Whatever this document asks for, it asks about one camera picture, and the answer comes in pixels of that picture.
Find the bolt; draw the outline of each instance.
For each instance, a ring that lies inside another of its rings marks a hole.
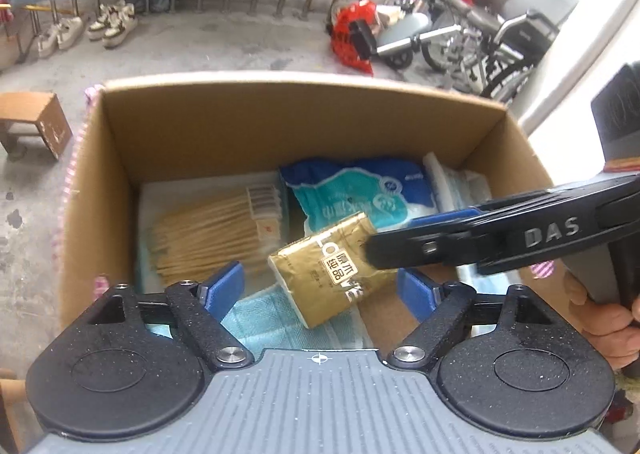
[[[237,364],[238,362],[246,360],[246,352],[242,348],[229,346],[218,350],[216,357],[224,364]]]
[[[438,245],[436,244],[435,241],[429,241],[428,243],[424,243],[422,245],[422,252],[425,255],[430,255],[432,253],[435,253],[438,250]]]
[[[418,362],[424,358],[424,350],[416,346],[400,346],[394,351],[394,356],[401,362]]]

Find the bundle of wooden skewers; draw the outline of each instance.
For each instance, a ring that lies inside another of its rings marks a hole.
[[[160,217],[151,228],[150,252],[164,285],[207,280],[231,260],[239,260],[247,275],[267,271],[267,256],[278,246],[265,243],[258,231],[256,206],[264,211],[267,205],[267,215],[282,217],[280,198],[271,185],[227,191]]]

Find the gray ridged plate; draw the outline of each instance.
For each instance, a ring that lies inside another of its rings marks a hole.
[[[593,430],[555,441],[494,436],[449,410],[420,373],[374,351],[267,350],[213,377],[179,420],[148,436],[87,444],[47,435],[33,454],[611,454]]]

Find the white shoe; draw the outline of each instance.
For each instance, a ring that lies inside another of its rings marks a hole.
[[[115,48],[123,43],[127,35],[138,25],[133,4],[127,4],[118,14],[117,20],[111,21],[110,26],[102,36],[102,45],[106,48]]]
[[[80,17],[64,18],[58,25],[58,47],[69,49],[84,31],[84,21]]]
[[[86,36],[89,40],[100,40],[104,32],[110,25],[111,18],[126,6],[124,0],[119,0],[116,4],[100,4],[100,16],[86,29]]]
[[[51,56],[58,48],[58,30],[58,25],[52,24],[44,33],[38,36],[39,58],[47,58]]]

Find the concrete floor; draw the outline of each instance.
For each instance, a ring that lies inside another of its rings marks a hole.
[[[175,71],[283,69],[357,74],[341,66],[322,29],[322,16],[308,22],[287,16],[249,17],[184,12],[140,16],[140,24],[116,50],[84,37],[66,52],[39,60],[35,47],[22,65],[0,74],[0,91],[53,91],[77,134],[84,118],[86,87],[112,78]],[[406,72],[377,64],[375,76],[436,84],[421,57]],[[50,241],[71,145],[57,163],[44,147],[20,144],[0,150],[0,367],[23,377],[56,336],[56,278]],[[22,413],[27,441],[38,436],[33,415]]]

